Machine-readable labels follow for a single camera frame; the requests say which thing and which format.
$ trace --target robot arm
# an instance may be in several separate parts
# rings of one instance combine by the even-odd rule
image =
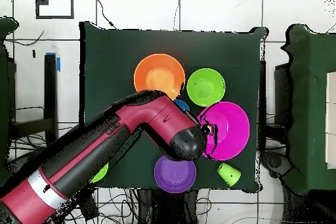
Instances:
[[[77,126],[41,154],[41,166],[0,199],[0,224],[43,224],[79,191],[138,127],[171,158],[193,160],[203,152],[205,133],[165,93],[141,91]]]

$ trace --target green cup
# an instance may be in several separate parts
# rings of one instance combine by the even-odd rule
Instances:
[[[240,179],[240,175],[242,174],[237,169],[234,169],[233,167],[225,163],[222,163],[218,167],[217,172],[225,180],[229,187],[235,185]]]
[[[100,169],[100,171],[93,177],[90,183],[96,183],[97,181],[100,181],[102,178],[105,177],[107,171],[108,171],[108,163],[105,164],[105,166],[102,169]]]
[[[189,77],[186,91],[196,105],[210,106],[223,98],[225,82],[216,70],[201,68]]]

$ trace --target floor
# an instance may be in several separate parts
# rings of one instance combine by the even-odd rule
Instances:
[[[111,28],[96,0],[73,0],[74,19],[35,19],[35,0],[0,0],[0,17],[11,16],[20,26],[8,35],[5,46],[17,63],[16,106],[43,106],[43,56],[57,53],[61,58],[58,73],[58,120],[60,135],[78,122],[79,110],[79,21],[91,21],[101,28]],[[267,112],[274,114],[274,67],[288,62],[280,49],[286,29],[296,23],[307,24],[314,32],[335,32],[335,0],[99,0],[105,16],[117,28],[151,30],[194,30],[248,32],[253,27],[269,30],[265,60]],[[40,6],[40,15],[70,15],[70,0],[49,0]],[[20,43],[32,43],[24,46]],[[17,110],[16,121],[42,118],[42,108]],[[16,149],[16,156],[28,150]],[[11,150],[10,158],[15,158]],[[201,190],[197,203],[199,224],[280,224],[283,210],[282,186],[261,167],[262,190],[247,194],[239,190]],[[130,195],[123,189],[99,189],[94,197],[101,216],[87,224],[135,224],[125,204]],[[85,224],[80,211],[76,221]]]

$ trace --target dark green table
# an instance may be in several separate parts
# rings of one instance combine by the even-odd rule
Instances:
[[[240,180],[233,189],[255,192],[255,155],[257,144],[257,101],[260,70],[260,43],[266,35],[264,28],[250,33],[168,32],[140,30],[103,30],[88,22],[81,28],[81,69],[85,65],[85,121],[93,118],[112,102],[135,92],[133,72],[146,56],[165,53],[176,58],[183,66],[186,79],[199,68],[213,68],[226,82],[223,101],[240,105],[249,116],[250,138],[239,156],[227,161],[241,171]],[[179,99],[186,101],[193,115],[202,107],[193,104],[186,89]],[[113,169],[109,169],[99,187],[157,188],[154,166],[162,153],[142,134],[134,147]],[[116,158],[110,162],[112,167]],[[198,158],[193,189],[227,189],[219,177],[220,161]]]
[[[9,79],[7,72],[8,52],[5,50],[3,40],[18,27],[12,18],[0,18],[0,187],[2,187],[11,174],[6,170],[5,164],[9,155]]]
[[[316,34],[306,26],[288,28],[290,74],[293,79],[289,130],[289,157],[294,168],[283,180],[297,194],[312,189],[335,190],[336,169],[327,169],[326,86],[327,73],[336,71],[336,34]]]

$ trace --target blue object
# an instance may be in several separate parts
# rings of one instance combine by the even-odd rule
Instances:
[[[46,55],[56,55],[56,53],[45,53]],[[56,58],[56,67],[57,70],[60,72],[60,57]]]
[[[60,57],[56,58],[57,70],[60,72]]]
[[[175,99],[173,101],[183,112],[185,111],[190,111],[189,106],[182,100],[180,99]]]

